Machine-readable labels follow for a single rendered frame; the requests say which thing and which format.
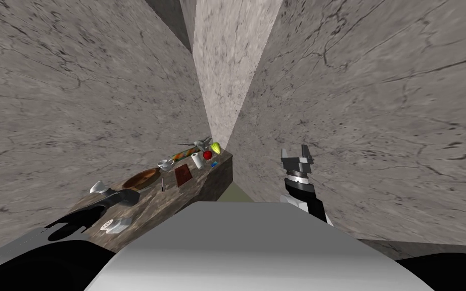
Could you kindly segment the orange green long thing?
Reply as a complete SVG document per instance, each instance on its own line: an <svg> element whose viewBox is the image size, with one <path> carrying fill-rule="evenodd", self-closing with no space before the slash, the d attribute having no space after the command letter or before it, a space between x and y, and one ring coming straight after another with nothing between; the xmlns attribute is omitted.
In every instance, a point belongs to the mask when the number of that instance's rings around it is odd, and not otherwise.
<svg viewBox="0 0 466 291"><path fill-rule="evenodd" d="M182 152L180 152L180 153L177 153L177 154L173 155L173 156L171 157L171 159L172 159L173 161L175 161L175 162L181 161L181 160L183 160L183 159L185 159L185 158L191 156L193 153L197 153L198 151L199 151L198 148L192 147L192 148L190 148L190 149L188 149L188 150L185 150L185 151L182 151Z"/></svg>

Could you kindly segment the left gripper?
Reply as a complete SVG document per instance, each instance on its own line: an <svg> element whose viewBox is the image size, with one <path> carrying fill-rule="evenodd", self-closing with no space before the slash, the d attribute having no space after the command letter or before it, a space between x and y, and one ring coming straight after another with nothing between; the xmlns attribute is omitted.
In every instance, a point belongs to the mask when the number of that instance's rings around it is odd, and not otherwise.
<svg viewBox="0 0 466 291"><path fill-rule="evenodd" d="M127 207L132 207L139 202L140 193L132 189L113 190L109 189L102 181L96 182L91 187L89 193L104 194L103 206L110 208L114 205L120 204Z"/></svg>

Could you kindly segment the white folded cloth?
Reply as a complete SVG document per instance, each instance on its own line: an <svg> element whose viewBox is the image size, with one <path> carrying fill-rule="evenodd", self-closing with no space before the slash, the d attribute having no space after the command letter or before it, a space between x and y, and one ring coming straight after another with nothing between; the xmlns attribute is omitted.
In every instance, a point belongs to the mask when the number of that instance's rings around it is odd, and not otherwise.
<svg viewBox="0 0 466 291"><path fill-rule="evenodd" d="M132 223L132 218L120 218L113 220L106 228L106 234L118 234L128 228Z"/></svg>

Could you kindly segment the brown book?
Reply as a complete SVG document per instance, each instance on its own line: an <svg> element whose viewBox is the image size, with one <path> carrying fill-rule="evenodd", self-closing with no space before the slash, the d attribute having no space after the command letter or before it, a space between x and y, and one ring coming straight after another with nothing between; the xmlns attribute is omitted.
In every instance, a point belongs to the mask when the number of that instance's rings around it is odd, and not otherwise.
<svg viewBox="0 0 466 291"><path fill-rule="evenodd" d="M187 164L183 164L174 169L177 187L181 187L186 182L193 178L190 169Z"/></svg>

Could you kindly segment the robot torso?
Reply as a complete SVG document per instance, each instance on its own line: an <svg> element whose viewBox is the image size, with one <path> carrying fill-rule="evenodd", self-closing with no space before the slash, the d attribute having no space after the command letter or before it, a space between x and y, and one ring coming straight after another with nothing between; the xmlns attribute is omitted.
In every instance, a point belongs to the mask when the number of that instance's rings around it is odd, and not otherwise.
<svg viewBox="0 0 466 291"><path fill-rule="evenodd" d="M85 291L433 291L286 203L196 202L120 250Z"/></svg>

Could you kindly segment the grey metal thing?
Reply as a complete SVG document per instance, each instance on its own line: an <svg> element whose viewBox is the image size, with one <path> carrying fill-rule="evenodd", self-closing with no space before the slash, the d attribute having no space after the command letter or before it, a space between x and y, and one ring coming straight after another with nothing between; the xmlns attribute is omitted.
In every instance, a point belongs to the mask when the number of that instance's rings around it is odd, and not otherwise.
<svg viewBox="0 0 466 291"><path fill-rule="evenodd" d="M180 146L194 146L200 151L204 152L210 149L210 142L212 140L212 137L207 137L205 139L200 139L191 143L180 143Z"/></svg>

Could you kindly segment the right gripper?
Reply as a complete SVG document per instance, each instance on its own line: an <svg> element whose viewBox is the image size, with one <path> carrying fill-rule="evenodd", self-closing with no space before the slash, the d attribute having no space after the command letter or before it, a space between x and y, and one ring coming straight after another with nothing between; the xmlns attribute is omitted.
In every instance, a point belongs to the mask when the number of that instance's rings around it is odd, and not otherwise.
<svg viewBox="0 0 466 291"><path fill-rule="evenodd" d="M288 175L300 176L311 173L311 166L314 164L309 147L305 144L301 145L301 157L289 157L286 149L281 151L281 162L283 168L286 170Z"/></svg>

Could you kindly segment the brown wooden bowl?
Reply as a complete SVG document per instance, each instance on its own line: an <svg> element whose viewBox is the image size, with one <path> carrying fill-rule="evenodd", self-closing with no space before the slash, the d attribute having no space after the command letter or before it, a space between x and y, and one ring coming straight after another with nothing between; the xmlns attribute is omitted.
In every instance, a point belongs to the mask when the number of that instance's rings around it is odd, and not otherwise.
<svg viewBox="0 0 466 291"><path fill-rule="evenodd" d="M135 174L128 180L122 183L123 189L132 189L135 191L141 191L151 185L160 177L160 168L151 168Z"/></svg>

